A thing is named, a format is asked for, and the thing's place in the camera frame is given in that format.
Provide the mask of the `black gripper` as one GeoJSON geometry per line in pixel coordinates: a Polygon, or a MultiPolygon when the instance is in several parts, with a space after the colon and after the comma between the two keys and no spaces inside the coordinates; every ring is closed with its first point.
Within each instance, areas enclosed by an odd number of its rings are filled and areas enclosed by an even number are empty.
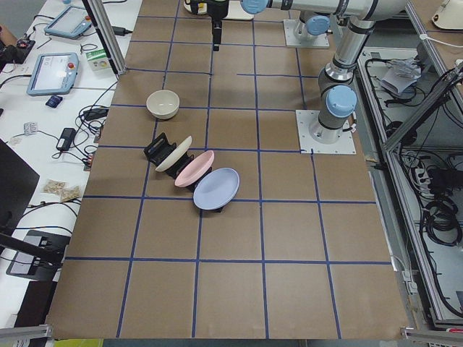
{"type": "Polygon", "coordinates": [[[229,12],[228,0],[190,0],[190,9],[193,14],[199,13],[199,4],[206,4],[206,13],[211,20],[211,32],[213,36],[213,51],[219,51],[222,36],[222,21],[229,12]]]}

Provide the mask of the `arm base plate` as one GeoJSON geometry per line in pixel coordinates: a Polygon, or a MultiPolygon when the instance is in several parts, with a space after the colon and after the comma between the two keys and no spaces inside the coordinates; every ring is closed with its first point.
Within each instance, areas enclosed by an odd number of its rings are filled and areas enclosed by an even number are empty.
{"type": "Polygon", "coordinates": [[[286,45],[292,48],[328,49],[328,35],[311,35],[299,20],[284,20],[286,45]]]}
{"type": "Polygon", "coordinates": [[[300,151],[307,154],[355,155],[357,153],[349,122],[330,130],[319,122],[318,110],[296,110],[300,151]]]}

